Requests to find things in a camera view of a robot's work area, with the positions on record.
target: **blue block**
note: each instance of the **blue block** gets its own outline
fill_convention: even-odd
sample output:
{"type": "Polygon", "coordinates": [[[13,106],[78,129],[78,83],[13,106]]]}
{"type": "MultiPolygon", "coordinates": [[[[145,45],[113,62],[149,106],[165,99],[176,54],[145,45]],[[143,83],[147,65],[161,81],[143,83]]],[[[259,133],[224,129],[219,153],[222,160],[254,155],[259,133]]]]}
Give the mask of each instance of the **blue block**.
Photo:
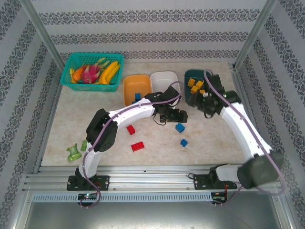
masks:
{"type": "Polygon", "coordinates": [[[136,101],[141,100],[141,94],[140,93],[134,94],[134,97],[135,97],[136,101]]]}
{"type": "Polygon", "coordinates": [[[186,147],[187,145],[187,141],[185,139],[182,139],[180,144],[183,146],[183,147],[186,147]]]}
{"type": "Polygon", "coordinates": [[[181,134],[183,132],[183,130],[185,129],[185,127],[181,124],[181,123],[178,123],[176,125],[176,130],[181,134]]]}

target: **aluminum frame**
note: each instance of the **aluminum frame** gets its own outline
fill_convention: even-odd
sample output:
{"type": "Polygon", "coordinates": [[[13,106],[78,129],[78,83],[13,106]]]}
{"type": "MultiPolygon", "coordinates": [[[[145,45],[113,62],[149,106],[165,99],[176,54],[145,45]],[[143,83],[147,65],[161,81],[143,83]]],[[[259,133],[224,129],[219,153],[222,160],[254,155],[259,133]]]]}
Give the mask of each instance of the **aluminum frame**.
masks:
{"type": "Polygon", "coordinates": [[[51,132],[51,127],[52,127],[53,120],[54,120],[54,117],[55,117],[57,104],[58,104],[58,101],[59,101],[59,98],[60,98],[60,95],[61,95],[61,90],[62,90],[62,85],[60,84],[59,88],[56,92],[56,95],[55,95],[55,100],[54,100],[53,107],[52,107],[52,110],[51,110],[51,113],[50,113],[50,119],[47,123],[46,134],[43,137],[42,144],[41,144],[41,147],[40,147],[40,151],[38,153],[37,161],[36,161],[36,164],[35,164],[35,167],[34,167],[34,170],[33,170],[34,174],[37,174],[39,172],[42,157],[43,157],[44,151],[47,147],[49,135],[50,135],[50,132],[51,132]]]}
{"type": "MultiPolygon", "coordinates": [[[[269,11],[271,11],[273,9],[275,3],[273,2],[273,0],[271,0],[268,3],[266,3],[266,5],[268,6],[268,9],[264,13],[264,18],[269,15],[269,13],[270,13],[269,11]]],[[[233,83],[234,83],[236,92],[239,95],[239,97],[241,98],[242,103],[244,104],[244,108],[246,110],[246,113],[249,116],[251,122],[255,123],[254,117],[253,117],[253,114],[252,114],[252,111],[251,111],[251,108],[250,108],[250,104],[249,104],[245,89],[244,89],[243,84],[242,84],[241,76],[240,76],[239,72],[235,70],[236,66],[234,67],[232,64],[229,64],[229,69],[230,69],[230,72],[231,72],[231,76],[232,76],[232,79],[233,79],[233,83]]],[[[282,228],[295,229],[296,225],[295,225],[293,216],[291,214],[290,208],[288,206],[286,196],[281,195],[280,197],[272,197],[272,200],[273,200],[273,204],[274,204],[278,219],[280,221],[281,227],[282,228]]]]}
{"type": "Polygon", "coordinates": [[[36,28],[36,31],[40,35],[42,41],[48,48],[48,51],[50,52],[53,60],[55,61],[57,67],[59,68],[60,71],[63,70],[65,63],[61,58],[60,53],[58,52],[55,44],[52,41],[51,36],[49,35],[48,31],[44,27],[40,16],[36,12],[32,2],[30,0],[20,0],[20,4],[22,5],[23,9],[27,13],[28,17],[32,21],[33,25],[36,28]]]}
{"type": "MultiPolygon", "coordinates": [[[[195,190],[189,173],[207,174],[211,166],[139,166],[139,167],[98,167],[98,175],[109,175],[109,191],[102,193],[198,193],[217,192],[219,190],[195,190]]],[[[66,190],[68,176],[73,175],[74,167],[41,167],[39,174],[28,174],[22,189],[21,198],[15,217],[13,229],[26,226],[33,196],[36,193],[86,193],[66,190]]],[[[275,192],[280,188],[279,182],[262,186],[275,192]]],[[[257,189],[242,189],[242,192],[258,192],[257,189]]],[[[294,229],[285,196],[274,197],[273,204],[283,229],[294,229]]]]}
{"type": "Polygon", "coordinates": [[[272,9],[274,8],[275,4],[277,3],[277,0],[267,0],[262,11],[258,15],[258,18],[251,29],[251,32],[249,33],[249,36],[247,37],[241,51],[239,52],[236,61],[234,63],[234,67],[236,69],[239,69],[240,66],[243,64],[244,59],[246,58],[248,52],[250,51],[254,41],[256,40],[259,32],[264,26],[264,23],[266,22],[267,18],[269,17],[272,9]]]}

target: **wall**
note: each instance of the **wall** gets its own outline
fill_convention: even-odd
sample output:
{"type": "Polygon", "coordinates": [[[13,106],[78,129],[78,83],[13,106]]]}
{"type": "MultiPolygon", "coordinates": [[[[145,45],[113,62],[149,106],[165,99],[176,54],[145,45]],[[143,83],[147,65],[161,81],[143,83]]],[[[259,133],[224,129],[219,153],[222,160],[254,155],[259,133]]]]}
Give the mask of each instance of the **wall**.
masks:
{"type": "Polygon", "coordinates": [[[33,0],[64,60],[119,52],[127,62],[233,63],[265,0],[33,0]]]}
{"type": "Polygon", "coordinates": [[[33,172],[61,73],[17,0],[0,2],[0,229],[33,172]]]}
{"type": "Polygon", "coordinates": [[[261,135],[284,153],[286,196],[305,228],[305,1],[279,0],[239,69],[261,135]]]}

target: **vent grille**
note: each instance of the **vent grille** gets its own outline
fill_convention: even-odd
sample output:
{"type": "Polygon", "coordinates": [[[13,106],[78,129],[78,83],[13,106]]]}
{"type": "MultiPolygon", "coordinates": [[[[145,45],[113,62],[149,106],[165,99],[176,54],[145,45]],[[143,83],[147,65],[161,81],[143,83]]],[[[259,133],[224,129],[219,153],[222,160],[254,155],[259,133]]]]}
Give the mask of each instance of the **vent grille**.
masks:
{"type": "MultiPolygon", "coordinates": [[[[35,194],[34,203],[59,203],[78,202],[78,194],[35,194]]],[[[100,202],[197,202],[212,201],[210,192],[196,193],[102,193],[100,202]]],[[[95,202],[94,200],[84,200],[84,202],[95,202]]]]}

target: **fruit basket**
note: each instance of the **fruit basket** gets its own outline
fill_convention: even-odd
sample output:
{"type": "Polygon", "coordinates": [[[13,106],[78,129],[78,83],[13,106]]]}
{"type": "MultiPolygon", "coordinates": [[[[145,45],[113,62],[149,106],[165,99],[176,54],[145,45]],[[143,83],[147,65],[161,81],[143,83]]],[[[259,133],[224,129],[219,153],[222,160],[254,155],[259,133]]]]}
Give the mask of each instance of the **fruit basket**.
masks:
{"type": "Polygon", "coordinates": [[[75,91],[115,92],[120,84],[123,65],[124,65],[124,57],[121,54],[76,52],[71,54],[67,60],[67,63],[61,74],[61,84],[68,86],[69,88],[75,91]],[[120,64],[120,69],[111,79],[109,85],[71,83],[70,68],[76,70],[82,67],[83,65],[95,64],[100,58],[103,57],[109,60],[110,63],[114,61],[118,61],[120,64]]]}

